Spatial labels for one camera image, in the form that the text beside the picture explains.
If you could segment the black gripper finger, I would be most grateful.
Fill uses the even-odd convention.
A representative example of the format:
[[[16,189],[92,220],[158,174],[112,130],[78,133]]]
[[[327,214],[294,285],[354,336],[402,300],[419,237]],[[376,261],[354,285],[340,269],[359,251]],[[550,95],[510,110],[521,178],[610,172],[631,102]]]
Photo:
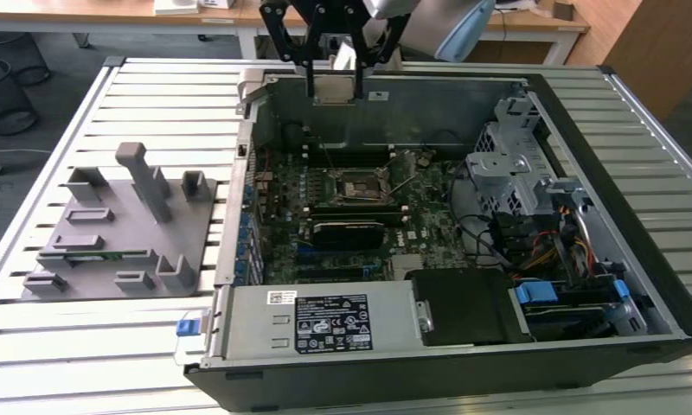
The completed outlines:
[[[406,30],[411,14],[394,16],[387,19],[387,26],[376,43],[370,46],[363,32],[363,27],[370,20],[370,14],[364,7],[346,7],[346,22],[355,50],[355,98],[363,97],[363,78],[366,70],[376,64],[387,63],[398,47],[399,40]]]
[[[290,7],[300,14],[307,23],[304,41],[298,43],[288,33],[284,18]],[[270,32],[270,37],[282,61],[292,62],[299,74],[306,78],[306,95],[315,96],[314,56],[326,22],[324,3],[262,3],[260,16]]]

